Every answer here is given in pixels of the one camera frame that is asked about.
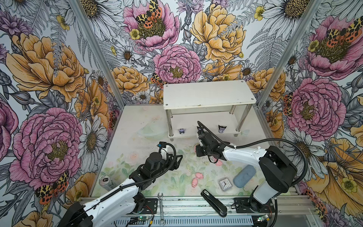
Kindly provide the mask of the pink toy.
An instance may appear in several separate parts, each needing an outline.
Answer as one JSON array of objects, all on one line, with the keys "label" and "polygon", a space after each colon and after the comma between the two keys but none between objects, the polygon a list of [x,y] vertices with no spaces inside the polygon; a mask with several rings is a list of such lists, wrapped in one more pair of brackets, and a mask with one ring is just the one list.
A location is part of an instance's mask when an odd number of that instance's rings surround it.
[{"label": "pink toy", "polygon": [[223,162],[221,160],[218,160],[216,163],[215,163],[216,166],[222,166],[223,165]]},{"label": "pink toy", "polygon": [[198,178],[198,179],[203,179],[204,178],[202,173],[196,173],[195,177]]},{"label": "pink toy", "polygon": [[192,180],[192,187],[195,188],[198,185],[198,178],[193,178]]}]

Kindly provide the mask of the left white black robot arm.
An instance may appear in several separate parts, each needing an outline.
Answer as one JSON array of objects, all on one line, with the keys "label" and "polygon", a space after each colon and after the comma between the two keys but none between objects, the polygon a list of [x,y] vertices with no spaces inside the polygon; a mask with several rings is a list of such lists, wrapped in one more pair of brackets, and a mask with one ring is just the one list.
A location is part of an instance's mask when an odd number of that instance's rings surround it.
[{"label": "left white black robot arm", "polygon": [[107,194],[85,204],[75,202],[66,211],[59,227],[105,227],[122,215],[141,213],[145,209],[155,213],[154,204],[147,201],[142,191],[162,173],[179,168],[183,155],[153,152],[119,186]]}]

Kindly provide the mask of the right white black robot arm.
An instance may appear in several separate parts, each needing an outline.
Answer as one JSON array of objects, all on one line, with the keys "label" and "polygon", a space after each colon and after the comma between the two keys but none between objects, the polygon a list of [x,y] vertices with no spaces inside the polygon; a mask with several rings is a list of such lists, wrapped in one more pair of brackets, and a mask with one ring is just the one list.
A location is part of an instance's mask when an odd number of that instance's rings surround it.
[{"label": "right white black robot arm", "polygon": [[197,157],[213,157],[215,161],[235,161],[260,167],[265,180],[258,185],[243,206],[257,210],[269,204],[275,196],[286,193],[295,184],[297,167],[277,147],[238,148],[230,143],[219,141],[213,135],[198,127],[199,145]]}]

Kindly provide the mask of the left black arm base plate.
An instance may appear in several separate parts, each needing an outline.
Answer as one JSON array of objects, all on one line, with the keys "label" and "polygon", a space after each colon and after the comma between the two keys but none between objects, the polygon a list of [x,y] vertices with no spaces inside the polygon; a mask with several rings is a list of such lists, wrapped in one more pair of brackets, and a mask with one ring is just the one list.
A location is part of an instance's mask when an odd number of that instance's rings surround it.
[{"label": "left black arm base plate", "polygon": [[151,214],[155,215],[158,211],[158,199],[157,198],[145,198],[138,201],[134,209],[136,214]]}]

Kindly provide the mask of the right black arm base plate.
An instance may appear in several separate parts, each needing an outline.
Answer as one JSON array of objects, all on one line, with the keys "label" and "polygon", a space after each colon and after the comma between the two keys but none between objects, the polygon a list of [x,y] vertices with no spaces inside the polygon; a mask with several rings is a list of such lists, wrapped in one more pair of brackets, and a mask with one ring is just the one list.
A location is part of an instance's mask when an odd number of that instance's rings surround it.
[{"label": "right black arm base plate", "polygon": [[233,199],[234,209],[237,213],[274,213],[275,206],[270,199],[266,204],[260,204],[254,199],[237,197]]}]

